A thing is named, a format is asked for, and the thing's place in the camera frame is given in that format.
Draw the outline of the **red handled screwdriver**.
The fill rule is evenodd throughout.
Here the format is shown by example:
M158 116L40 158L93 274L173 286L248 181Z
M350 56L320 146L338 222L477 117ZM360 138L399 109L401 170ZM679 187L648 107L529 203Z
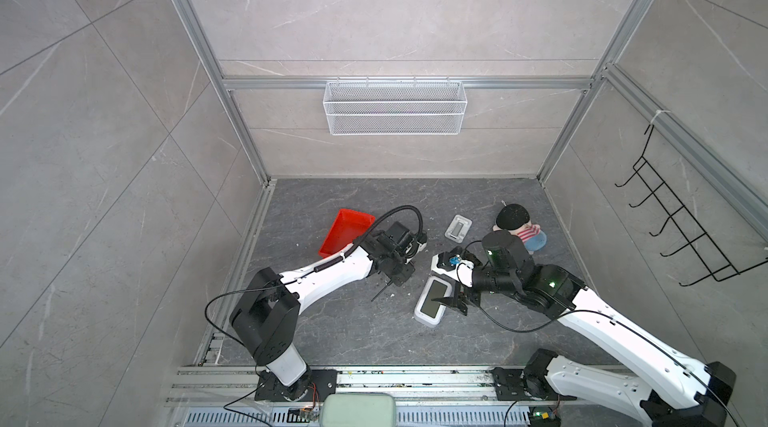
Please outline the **red handled screwdriver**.
M381 296L383 292L386 291L386 289L391 285L391 282L387 282L371 299L371 302L375 302L375 300Z

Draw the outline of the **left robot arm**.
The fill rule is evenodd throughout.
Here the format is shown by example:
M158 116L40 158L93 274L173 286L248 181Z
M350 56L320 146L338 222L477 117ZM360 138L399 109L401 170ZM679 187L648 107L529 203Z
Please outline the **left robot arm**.
M258 367L264 384L288 400L306 395L312 371L295 346L299 316L330 293L373 274L402 285L414 273L412 259L423 250L427 234L400 222L370 230L339 252L311 265L276 273L258 271L230 314L229 322Z

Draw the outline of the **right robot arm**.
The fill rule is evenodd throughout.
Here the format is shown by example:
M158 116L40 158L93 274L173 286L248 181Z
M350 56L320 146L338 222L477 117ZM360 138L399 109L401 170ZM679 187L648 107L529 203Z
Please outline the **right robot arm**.
M497 393L520 387L525 398L578 398L632 417L645 426L723 426L736 375L721 362L705 364L657 339L605 302L568 270L542 265L516 236L502 230L482 238L487 259L456 247L431 261L454 292L440 304L465 314L480 307L483 293L503 294L599 346L627 373L587 366L552 350L539 349L518 379L493 371Z

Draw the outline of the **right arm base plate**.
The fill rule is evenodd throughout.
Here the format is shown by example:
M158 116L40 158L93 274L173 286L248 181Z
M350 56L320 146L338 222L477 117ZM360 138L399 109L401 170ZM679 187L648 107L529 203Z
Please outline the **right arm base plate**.
M546 367L503 368L489 371L499 401L575 401L576 397L555 392L546 380Z

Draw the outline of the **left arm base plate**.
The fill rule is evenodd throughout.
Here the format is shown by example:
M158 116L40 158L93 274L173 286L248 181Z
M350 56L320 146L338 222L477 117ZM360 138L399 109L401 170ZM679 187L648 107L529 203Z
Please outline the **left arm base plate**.
M294 384L283 385L268 371L259 374L254 394L256 401L322 402L336 392L338 372L333 369L309 368Z

